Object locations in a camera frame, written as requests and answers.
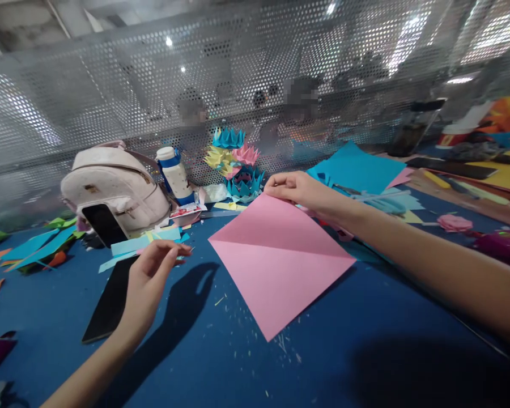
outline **backpack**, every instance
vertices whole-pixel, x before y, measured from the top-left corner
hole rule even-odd
[[[170,204],[161,187],[136,158],[158,169],[155,161],[124,151],[123,141],[104,146],[118,148],[100,145],[76,155],[72,171],[61,181],[63,202],[78,219],[84,218],[83,208],[106,203],[128,232],[162,220]]]

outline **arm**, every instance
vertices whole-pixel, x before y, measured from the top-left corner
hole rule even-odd
[[[303,172],[272,176],[265,192],[350,231],[510,340],[510,266],[394,219]]]
[[[190,247],[155,240],[130,268],[125,311],[105,343],[42,405],[74,408],[93,405],[134,353],[155,319],[170,270],[190,256]]]

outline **blue table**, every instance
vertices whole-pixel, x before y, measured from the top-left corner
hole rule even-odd
[[[427,222],[457,211],[476,230],[501,223],[413,191]],[[189,230],[195,246],[170,275],[148,337],[101,406],[314,407],[509,406],[510,361],[381,262],[357,262],[284,329],[264,340],[207,238],[230,221]],[[421,227],[459,244],[462,235]],[[16,234],[0,250],[41,233]],[[43,403],[101,344],[80,340],[111,271],[98,274],[109,249],[76,243],[56,271],[4,274],[0,335],[19,343],[0,380],[30,406]]]

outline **black phone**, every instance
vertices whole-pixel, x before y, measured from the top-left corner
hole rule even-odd
[[[110,248],[113,244],[128,239],[126,232],[106,204],[85,207],[81,212],[106,247]]]
[[[498,171],[496,168],[479,167],[470,164],[456,163],[454,161],[444,161],[429,158],[413,158],[408,160],[406,164],[410,167],[423,167],[430,170],[441,171],[456,176],[469,177],[476,180],[485,180]]]
[[[115,264],[87,330],[81,339],[83,344],[107,337],[117,329],[125,310],[130,267],[137,259],[138,256],[135,256]]]

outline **water bottle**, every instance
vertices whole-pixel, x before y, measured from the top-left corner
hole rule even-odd
[[[173,147],[157,150],[157,162],[168,190],[174,193],[180,206],[194,202],[193,189],[187,181],[187,173],[181,162],[181,155]]]

